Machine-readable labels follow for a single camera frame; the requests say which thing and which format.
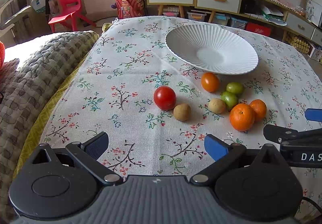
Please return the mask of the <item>small orange mandarin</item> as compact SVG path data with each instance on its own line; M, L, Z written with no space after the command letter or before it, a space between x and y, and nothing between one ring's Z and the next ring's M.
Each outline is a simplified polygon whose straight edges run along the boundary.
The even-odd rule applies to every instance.
M254 111L255 122L259 122L266 117L267 106L261 99L255 99L249 105Z

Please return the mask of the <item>large orange mandarin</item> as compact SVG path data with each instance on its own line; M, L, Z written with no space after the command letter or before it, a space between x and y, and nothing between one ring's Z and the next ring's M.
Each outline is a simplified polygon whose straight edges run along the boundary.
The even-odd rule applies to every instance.
M229 121L235 130L248 131L255 121L254 110L245 103L239 103L230 111Z

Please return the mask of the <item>green fruit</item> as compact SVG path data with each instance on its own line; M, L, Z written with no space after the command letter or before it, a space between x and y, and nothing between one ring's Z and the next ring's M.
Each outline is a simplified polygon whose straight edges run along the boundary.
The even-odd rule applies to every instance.
M228 111L231 111L238 104L238 97L231 92L222 92L221 100L225 102Z
M244 85L239 82L230 82L226 85L226 91L235 95L243 94L244 89Z

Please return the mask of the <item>pale longan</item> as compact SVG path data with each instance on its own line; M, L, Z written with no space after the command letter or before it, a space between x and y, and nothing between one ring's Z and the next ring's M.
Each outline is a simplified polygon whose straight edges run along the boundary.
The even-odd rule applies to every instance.
M208 109L215 114L221 114L226 110L226 104L219 98L213 98L208 103Z

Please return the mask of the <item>orange tomato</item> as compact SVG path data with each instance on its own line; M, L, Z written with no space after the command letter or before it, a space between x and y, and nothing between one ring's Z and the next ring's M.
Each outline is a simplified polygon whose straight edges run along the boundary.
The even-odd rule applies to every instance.
M213 93L219 89L220 80L211 72L206 72L201 77L201 85L207 92Z

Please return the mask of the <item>brown longan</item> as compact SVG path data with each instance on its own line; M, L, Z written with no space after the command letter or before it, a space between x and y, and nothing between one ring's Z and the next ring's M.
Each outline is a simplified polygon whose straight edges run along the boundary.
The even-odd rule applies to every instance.
M177 105L173 110L173 116L176 120L185 122L190 118L191 108L187 103Z

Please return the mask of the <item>red tomato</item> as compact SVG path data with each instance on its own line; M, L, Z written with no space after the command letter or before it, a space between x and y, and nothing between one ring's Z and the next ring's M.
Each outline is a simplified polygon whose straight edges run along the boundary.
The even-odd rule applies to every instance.
M176 94L174 90L168 86L161 86L154 92L154 103L163 111L171 110L176 105Z

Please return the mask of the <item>red flat box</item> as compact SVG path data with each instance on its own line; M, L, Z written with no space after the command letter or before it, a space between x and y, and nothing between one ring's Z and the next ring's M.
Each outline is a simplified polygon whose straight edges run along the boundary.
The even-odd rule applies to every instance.
M245 30L252 32L252 33L261 34L264 36L270 36L272 28L262 26L262 25L259 25L259 24L253 23L253 22L249 22L246 24Z

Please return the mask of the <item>grey woven blanket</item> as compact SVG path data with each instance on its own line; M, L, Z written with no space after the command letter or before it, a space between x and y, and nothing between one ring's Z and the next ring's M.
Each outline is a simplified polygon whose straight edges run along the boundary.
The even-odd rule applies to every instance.
M15 217L8 191L28 133L98 38L94 31L54 33L5 50L1 68L1 223Z

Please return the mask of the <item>white ribbed plate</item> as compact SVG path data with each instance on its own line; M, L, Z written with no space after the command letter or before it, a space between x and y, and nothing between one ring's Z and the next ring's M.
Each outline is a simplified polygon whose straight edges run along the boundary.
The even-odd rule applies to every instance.
M177 27L165 36L165 44L185 63L220 75L246 74L259 62L249 42L218 25L197 23Z

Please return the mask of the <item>floral white tablecloth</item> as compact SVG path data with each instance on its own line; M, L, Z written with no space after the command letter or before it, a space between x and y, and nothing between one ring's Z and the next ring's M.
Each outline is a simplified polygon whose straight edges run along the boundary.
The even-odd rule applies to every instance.
M240 82L245 86L241 102L261 99L267 106L262 121L249 131L236 131L228 113L208 109L219 93L202 88L203 71L166 47L166 34L184 25L190 21L160 16L114 22L91 49L40 140L61 148L104 131L109 148L99 161L120 176L190 177L212 163L204 149L209 133L228 144L257 149L265 143L262 130L267 124L297 131L321 128L304 116L308 108L321 108L321 81L305 58L280 41L232 28L254 47L259 64L242 76L221 76L221 89ZM187 121L176 120L174 108L163 111L154 103L154 92L161 86L174 90L175 107L190 106Z

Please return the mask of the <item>clear storage box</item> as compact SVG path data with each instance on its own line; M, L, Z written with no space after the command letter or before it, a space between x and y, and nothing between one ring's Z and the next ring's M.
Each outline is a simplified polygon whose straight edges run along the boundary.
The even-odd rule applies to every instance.
M198 13L198 12L187 12L187 14L188 14L189 20L200 21L200 22L204 22L205 17L207 15L207 14Z

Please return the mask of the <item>orange plush toy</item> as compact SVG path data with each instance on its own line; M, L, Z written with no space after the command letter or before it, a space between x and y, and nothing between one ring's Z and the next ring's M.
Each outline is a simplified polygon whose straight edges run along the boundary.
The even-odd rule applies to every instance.
M2 68L5 59L5 45L0 41L0 68Z

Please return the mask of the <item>wooden cabinet with drawers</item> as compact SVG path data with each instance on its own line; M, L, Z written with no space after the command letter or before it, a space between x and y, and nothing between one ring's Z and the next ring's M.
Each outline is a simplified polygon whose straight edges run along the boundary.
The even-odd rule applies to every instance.
M321 45L321 27L302 16L293 5L285 0L147 0L148 5L158 7L158 15L164 13L165 6L175 6L179 17L185 17L184 8L193 6L210 12L209 22L217 13L227 13L248 18L251 23L261 22L281 28L284 37L294 34L298 40L307 39Z

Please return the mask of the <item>red plastic chair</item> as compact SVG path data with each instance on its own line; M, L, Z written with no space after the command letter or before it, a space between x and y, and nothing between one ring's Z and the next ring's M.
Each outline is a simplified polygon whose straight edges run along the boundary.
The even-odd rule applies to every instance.
M52 33L55 33L55 24L59 23L64 27L71 29L73 32L78 31L77 19L82 19L87 24L96 27L97 25L88 19L85 15L82 15L82 0L60 0L60 6L62 12L50 19L48 22Z

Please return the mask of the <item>red cylindrical toy bin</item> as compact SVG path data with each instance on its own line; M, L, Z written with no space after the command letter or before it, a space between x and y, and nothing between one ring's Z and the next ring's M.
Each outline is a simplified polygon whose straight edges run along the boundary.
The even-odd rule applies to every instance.
M116 0L119 19L146 16L145 0Z

